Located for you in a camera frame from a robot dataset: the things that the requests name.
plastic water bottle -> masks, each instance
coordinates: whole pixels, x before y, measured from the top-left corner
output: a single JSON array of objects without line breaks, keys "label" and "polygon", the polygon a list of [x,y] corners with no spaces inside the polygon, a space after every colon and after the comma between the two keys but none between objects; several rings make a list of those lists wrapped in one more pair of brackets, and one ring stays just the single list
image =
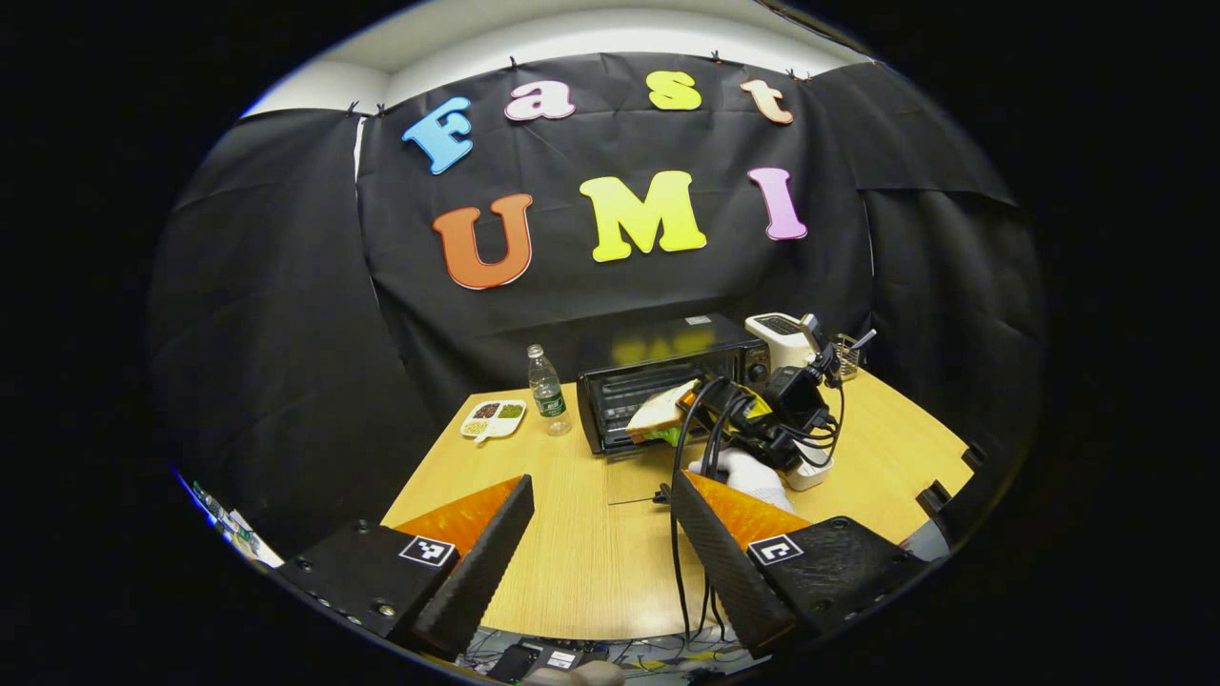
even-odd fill
[{"label": "plastic water bottle", "polygon": [[529,389],[533,391],[538,414],[547,422],[547,433],[562,436],[571,431],[572,422],[567,417],[567,405],[564,403],[564,391],[559,386],[555,366],[542,353],[542,345],[534,343],[526,348],[529,355]]}]

bottle label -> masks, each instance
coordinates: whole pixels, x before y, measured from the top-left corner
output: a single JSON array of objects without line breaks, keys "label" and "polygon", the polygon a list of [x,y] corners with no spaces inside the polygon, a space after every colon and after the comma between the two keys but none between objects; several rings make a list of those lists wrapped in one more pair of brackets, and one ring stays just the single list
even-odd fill
[{"label": "bottle label", "polygon": [[562,391],[556,392],[554,395],[534,395],[534,400],[538,403],[538,414],[542,416],[559,416],[567,409],[564,404]]}]

hand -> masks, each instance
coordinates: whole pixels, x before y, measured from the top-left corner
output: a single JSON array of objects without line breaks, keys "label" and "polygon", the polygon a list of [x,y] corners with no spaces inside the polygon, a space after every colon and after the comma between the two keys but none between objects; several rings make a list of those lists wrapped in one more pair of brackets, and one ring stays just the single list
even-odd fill
[{"label": "hand", "polygon": [[[699,471],[700,461],[691,463],[687,465],[687,470],[703,474]],[[754,459],[754,455],[741,448],[725,448],[720,450],[716,463],[717,469],[728,472],[730,488],[753,496],[764,503],[771,503],[789,514],[797,514],[783,492],[783,481],[780,480],[780,475]]]}]

wooden table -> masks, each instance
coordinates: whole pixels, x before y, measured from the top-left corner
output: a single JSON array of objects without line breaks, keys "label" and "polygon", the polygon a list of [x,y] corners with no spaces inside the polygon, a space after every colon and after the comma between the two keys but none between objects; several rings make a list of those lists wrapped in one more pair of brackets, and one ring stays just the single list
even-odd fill
[{"label": "wooden table", "polygon": [[[844,385],[847,417],[834,468],[804,492],[788,491],[813,521],[847,515],[898,543],[927,521],[915,496],[933,480],[956,493],[970,478],[965,444],[865,371]],[[822,391],[839,416],[838,393]],[[669,507],[649,500],[670,480],[672,449],[608,463],[589,452],[575,385],[564,385],[572,431],[548,436],[528,389],[471,395],[403,487],[382,524],[396,526],[520,474],[533,477],[534,518],[483,615],[494,629],[572,640],[622,640],[682,631],[670,552]],[[526,400],[517,431],[476,446],[459,433],[483,400]],[[702,454],[689,448],[689,460]],[[687,605],[698,623],[703,568],[678,529]]]}]

white ceiling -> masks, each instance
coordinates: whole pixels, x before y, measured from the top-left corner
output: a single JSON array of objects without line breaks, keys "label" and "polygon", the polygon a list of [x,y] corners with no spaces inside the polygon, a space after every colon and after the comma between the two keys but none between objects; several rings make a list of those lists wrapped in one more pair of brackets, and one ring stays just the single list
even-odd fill
[{"label": "white ceiling", "polygon": [[511,24],[601,9],[681,10],[727,18],[816,45],[847,62],[860,55],[776,16],[754,0],[432,0],[400,12],[318,55],[398,72],[447,45]]}]

